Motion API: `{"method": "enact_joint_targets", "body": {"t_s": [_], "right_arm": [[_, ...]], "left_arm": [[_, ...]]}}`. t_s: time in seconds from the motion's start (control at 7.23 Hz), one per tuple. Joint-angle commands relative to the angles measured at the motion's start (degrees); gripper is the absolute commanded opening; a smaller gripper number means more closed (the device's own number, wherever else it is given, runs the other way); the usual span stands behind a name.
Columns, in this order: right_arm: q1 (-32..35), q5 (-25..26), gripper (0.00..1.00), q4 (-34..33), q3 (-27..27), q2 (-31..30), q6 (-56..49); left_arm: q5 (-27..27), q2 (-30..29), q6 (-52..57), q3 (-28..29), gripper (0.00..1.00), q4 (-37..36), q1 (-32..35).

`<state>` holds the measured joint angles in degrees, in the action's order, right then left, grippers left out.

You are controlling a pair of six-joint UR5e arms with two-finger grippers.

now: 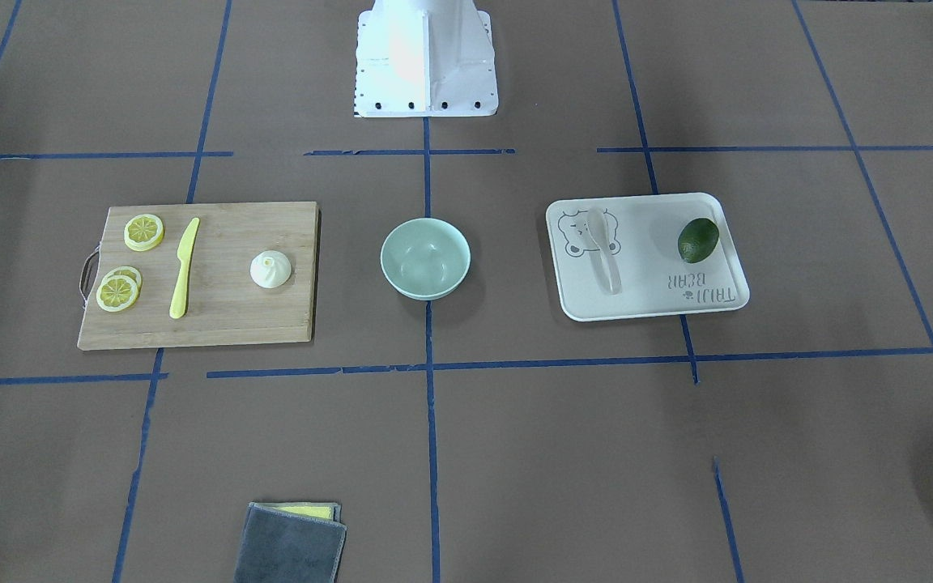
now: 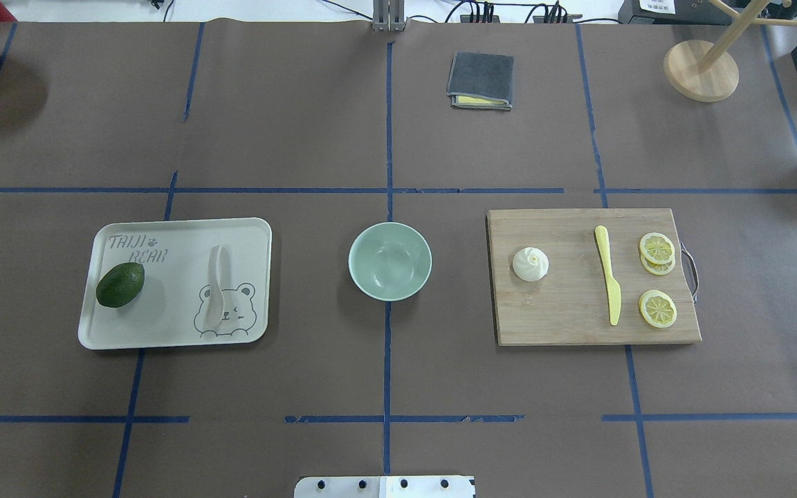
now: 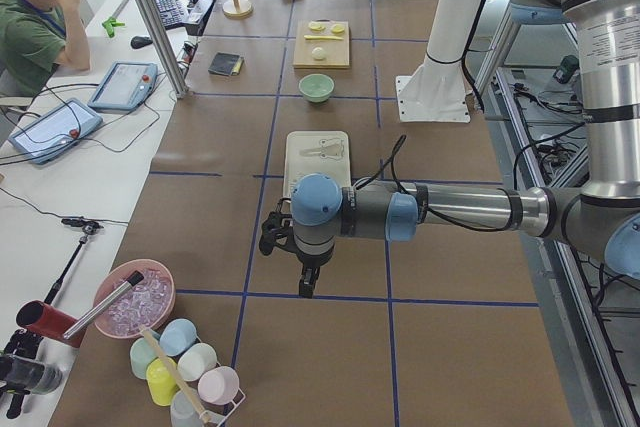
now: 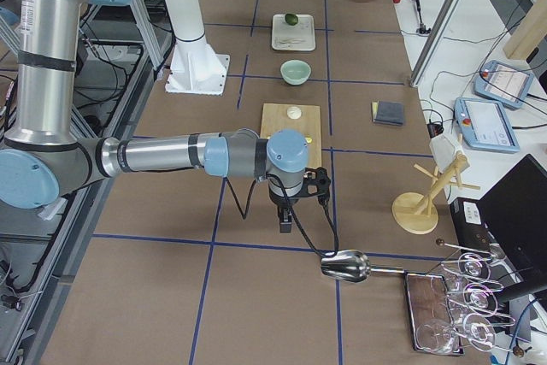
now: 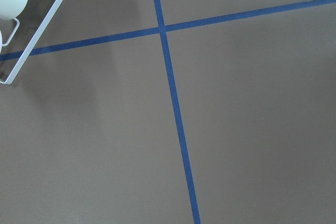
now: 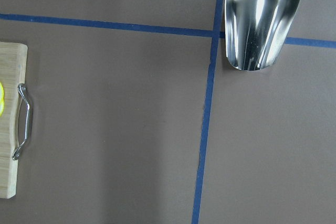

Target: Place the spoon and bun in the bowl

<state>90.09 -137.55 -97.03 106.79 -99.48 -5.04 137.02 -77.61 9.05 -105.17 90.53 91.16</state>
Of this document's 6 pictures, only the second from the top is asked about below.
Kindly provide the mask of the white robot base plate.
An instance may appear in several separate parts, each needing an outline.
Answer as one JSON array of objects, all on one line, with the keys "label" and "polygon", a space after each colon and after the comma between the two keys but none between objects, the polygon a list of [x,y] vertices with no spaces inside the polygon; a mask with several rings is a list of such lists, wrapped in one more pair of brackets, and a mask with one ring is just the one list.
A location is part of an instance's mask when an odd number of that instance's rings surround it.
[{"label": "white robot base plate", "polygon": [[307,477],[294,497],[475,497],[475,478],[462,475]]}]

